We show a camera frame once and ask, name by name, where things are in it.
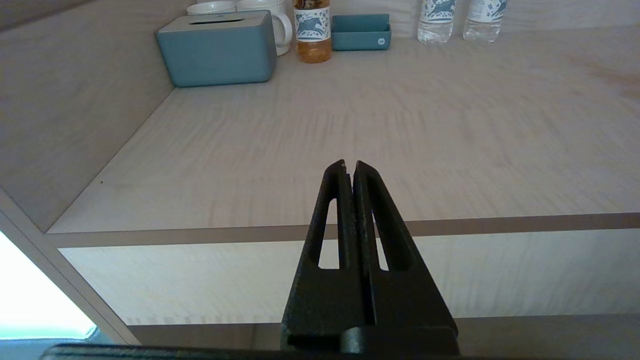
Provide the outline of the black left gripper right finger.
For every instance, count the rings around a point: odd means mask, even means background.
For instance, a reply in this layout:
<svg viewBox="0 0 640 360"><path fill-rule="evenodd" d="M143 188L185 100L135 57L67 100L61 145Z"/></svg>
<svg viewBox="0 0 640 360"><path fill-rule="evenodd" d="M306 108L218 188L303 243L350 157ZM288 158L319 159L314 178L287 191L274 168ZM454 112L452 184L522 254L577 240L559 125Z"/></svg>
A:
<svg viewBox="0 0 640 360"><path fill-rule="evenodd" d="M382 176L358 161L353 178L364 323L347 354L458 354L458 328Z"/></svg>

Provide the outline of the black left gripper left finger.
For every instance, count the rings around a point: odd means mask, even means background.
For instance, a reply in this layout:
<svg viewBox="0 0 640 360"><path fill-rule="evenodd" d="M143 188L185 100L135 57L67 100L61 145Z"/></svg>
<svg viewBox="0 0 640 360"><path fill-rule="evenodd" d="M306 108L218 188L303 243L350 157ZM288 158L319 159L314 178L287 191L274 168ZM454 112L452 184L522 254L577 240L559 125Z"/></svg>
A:
<svg viewBox="0 0 640 360"><path fill-rule="evenodd" d="M331 203L337 210L338 268L320 266ZM281 321L289 352L365 352L371 321L361 211L344 160L323 173Z"/></svg>

